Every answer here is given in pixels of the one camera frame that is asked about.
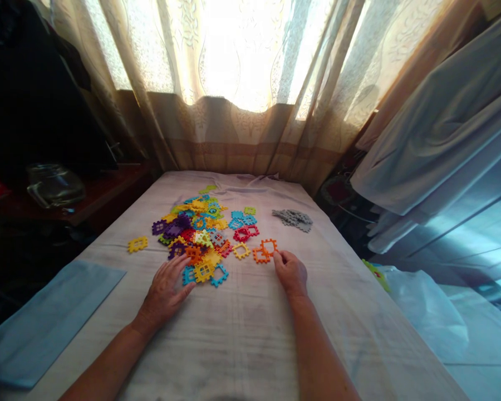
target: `right hand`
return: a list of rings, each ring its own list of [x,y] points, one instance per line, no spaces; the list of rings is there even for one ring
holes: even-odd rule
[[[306,291],[308,274],[304,264],[288,251],[275,251],[273,260],[274,269],[288,298],[308,296]]]

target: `white plastic bag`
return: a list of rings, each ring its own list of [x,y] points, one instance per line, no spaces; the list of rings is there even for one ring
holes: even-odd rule
[[[461,359],[468,347],[468,327],[447,295],[424,271],[403,272],[378,266],[390,296],[440,360]]]

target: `red toy piece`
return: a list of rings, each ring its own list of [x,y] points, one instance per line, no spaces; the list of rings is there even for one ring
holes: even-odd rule
[[[234,232],[234,239],[238,242],[247,242],[250,237],[247,226],[240,227]]]

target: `mattress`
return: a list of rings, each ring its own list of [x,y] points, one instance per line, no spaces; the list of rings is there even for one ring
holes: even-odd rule
[[[210,195],[228,212],[256,209],[260,235],[249,248],[272,238],[306,265],[310,298],[363,399],[467,399],[300,185],[208,172],[164,174],[78,256],[127,274],[31,392],[2,389],[0,399],[55,400],[76,380],[134,318],[167,259],[167,248],[151,235],[152,222],[207,185],[217,186]],[[283,225],[273,209],[306,213],[311,231]],[[128,241],[140,236],[149,237],[148,248],[128,254]],[[153,338],[119,399],[297,399],[294,334],[273,262],[230,255],[223,264],[226,282],[197,286]]]

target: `yellow toy piece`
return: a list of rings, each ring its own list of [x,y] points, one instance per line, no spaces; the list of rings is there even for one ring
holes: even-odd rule
[[[169,244],[168,248],[169,250],[171,250],[171,248],[173,247],[174,244],[176,244],[177,242],[180,242],[184,245],[187,245],[188,243],[185,241],[185,239],[183,239],[182,237],[180,236],[177,236],[177,238],[175,238],[174,240],[171,241],[171,243]]]
[[[210,233],[206,230],[197,231],[195,233],[195,243],[198,245],[206,246],[208,248],[213,248],[212,240],[210,239]]]
[[[236,251],[237,248],[243,248],[243,249],[245,249],[245,252],[238,253],[238,251]],[[239,260],[241,260],[241,259],[243,259],[251,254],[250,253],[251,251],[249,250],[249,248],[247,248],[247,245],[245,245],[243,242],[240,242],[239,244],[234,245],[234,247],[232,248],[232,251],[234,252],[234,255],[236,256],[236,258]]]
[[[215,227],[217,230],[223,230],[228,228],[228,223],[225,219],[215,221]]]
[[[202,261],[208,263],[210,266],[217,266],[217,263],[221,261],[221,255],[218,254],[214,249],[210,248],[206,254],[202,257]]]
[[[173,221],[176,217],[178,217],[177,214],[169,213],[167,216],[162,217],[163,220],[166,220],[168,223]]]
[[[132,239],[128,243],[128,252],[133,253],[145,249],[149,245],[149,239],[147,237],[139,237]]]
[[[209,263],[202,262],[195,266],[195,278],[197,283],[210,280],[215,273],[215,266],[211,266]]]

